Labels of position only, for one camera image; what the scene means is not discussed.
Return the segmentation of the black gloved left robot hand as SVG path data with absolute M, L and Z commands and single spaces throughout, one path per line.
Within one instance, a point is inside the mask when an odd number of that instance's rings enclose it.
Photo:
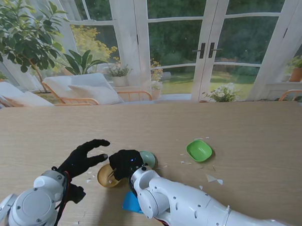
M 105 153 L 87 157 L 88 152 L 100 146 L 107 147 L 109 145 L 110 142 L 105 139 L 93 139 L 79 145 L 57 168 L 57 171 L 60 173 L 67 172 L 70 178 L 73 179 L 85 173 L 90 167 L 94 167 L 108 158 L 108 155 Z

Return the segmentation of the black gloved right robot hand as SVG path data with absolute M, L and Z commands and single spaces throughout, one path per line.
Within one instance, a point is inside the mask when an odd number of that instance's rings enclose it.
M 140 152 L 137 150 L 123 149 L 109 157 L 110 167 L 114 172 L 114 178 L 120 181 L 129 178 L 138 168 L 144 164 Z

